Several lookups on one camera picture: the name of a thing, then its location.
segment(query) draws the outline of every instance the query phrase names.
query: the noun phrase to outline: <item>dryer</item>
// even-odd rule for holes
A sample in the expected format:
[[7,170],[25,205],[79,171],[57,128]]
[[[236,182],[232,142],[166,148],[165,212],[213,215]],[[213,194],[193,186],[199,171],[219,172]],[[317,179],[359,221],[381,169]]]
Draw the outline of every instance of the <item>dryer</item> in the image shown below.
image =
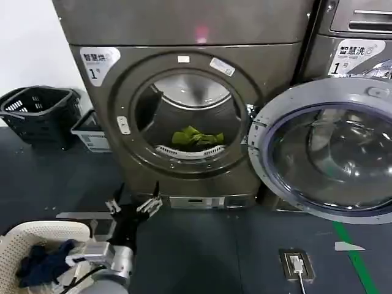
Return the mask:
[[253,204],[248,130],[289,86],[313,0],[53,3],[130,189],[159,181],[177,208]]
[[[261,180],[292,206],[325,219],[392,222],[390,80],[322,78],[331,50],[319,79],[282,91],[311,3],[246,2],[169,1],[150,12],[145,2],[55,1],[127,183],[148,195],[160,181],[171,207],[229,208],[251,204]],[[165,143],[160,135],[178,130],[178,120],[219,144],[170,146],[173,137]],[[218,140],[221,129],[227,144]],[[184,153],[192,154],[183,159]]]

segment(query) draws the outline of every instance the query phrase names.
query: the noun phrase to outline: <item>white laundry basket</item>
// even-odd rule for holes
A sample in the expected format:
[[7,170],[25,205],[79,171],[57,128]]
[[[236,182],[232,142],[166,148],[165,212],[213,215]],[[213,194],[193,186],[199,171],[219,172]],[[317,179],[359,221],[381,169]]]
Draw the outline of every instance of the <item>white laundry basket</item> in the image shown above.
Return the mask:
[[[57,248],[59,244],[68,239],[80,242],[79,247],[90,240],[90,228],[81,222],[72,220],[45,220],[25,222],[17,225],[1,236],[0,243],[0,294],[49,294],[59,293],[62,289],[55,289],[52,285],[31,288],[18,288],[18,278],[15,276],[21,260],[28,256],[33,245],[44,245]],[[67,285],[77,271],[78,279],[90,270],[90,265],[82,262],[78,268],[72,268],[59,277],[61,284]],[[80,287],[75,287],[68,293],[78,291],[90,284],[85,281]]]

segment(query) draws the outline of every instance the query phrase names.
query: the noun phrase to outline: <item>sticker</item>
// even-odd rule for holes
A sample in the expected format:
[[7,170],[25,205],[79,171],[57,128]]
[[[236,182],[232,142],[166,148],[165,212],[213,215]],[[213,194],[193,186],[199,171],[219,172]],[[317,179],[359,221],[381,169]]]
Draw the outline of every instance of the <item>sticker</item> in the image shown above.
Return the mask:
[[189,63],[190,62],[190,58],[189,58],[189,56],[178,55],[177,56],[177,61],[178,61],[178,63]]
[[228,65],[227,63],[221,61],[220,59],[213,58],[211,62],[209,63],[209,66],[211,66],[213,69],[216,69],[225,75],[228,75],[231,77],[233,73],[235,72],[235,68]]
[[359,64],[381,53],[382,40],[345,39],[339,43],[328,75],[341,77],[349,74]]
[[120,51],[113,47],[83,47],[80,56],[90,82],[100,87],[108,71],[120,59]]
[[130,134],[130,129],[128,125],[128,120],[125,116],[117,116],[117,124],[120,129],[120,132],[123,135],[129,135]]

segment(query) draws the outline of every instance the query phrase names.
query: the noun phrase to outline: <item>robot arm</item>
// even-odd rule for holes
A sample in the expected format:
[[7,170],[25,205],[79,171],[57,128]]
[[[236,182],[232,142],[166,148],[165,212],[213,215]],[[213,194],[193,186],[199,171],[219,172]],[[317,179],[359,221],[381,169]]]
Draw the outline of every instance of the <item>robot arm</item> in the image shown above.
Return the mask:
[[82,254],[67,257],[68,262],[89,261],[104,266],[92,275],[94,283],[83,289],[82,294],[126,294],[132,275],[133,259],[136,254],[138,226],[158,212],[162,206],[159,197],[159,183],[156,184],[153,198],[140,206],[119,206],[116,199],[106,202],[116,221],[113,236],[107,242],[89,243]]

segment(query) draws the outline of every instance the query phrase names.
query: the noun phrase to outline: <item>white tape mark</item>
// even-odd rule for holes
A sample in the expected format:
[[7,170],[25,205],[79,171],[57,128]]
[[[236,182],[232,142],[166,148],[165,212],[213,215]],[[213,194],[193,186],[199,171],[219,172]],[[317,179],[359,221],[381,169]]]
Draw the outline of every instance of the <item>white tape mark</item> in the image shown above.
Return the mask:
[[190,57],[186,55],[178,55],[177,61],[178,63],[190,63]]
[[365,248],[347,242],[335,242],[335,251],[363,251]]

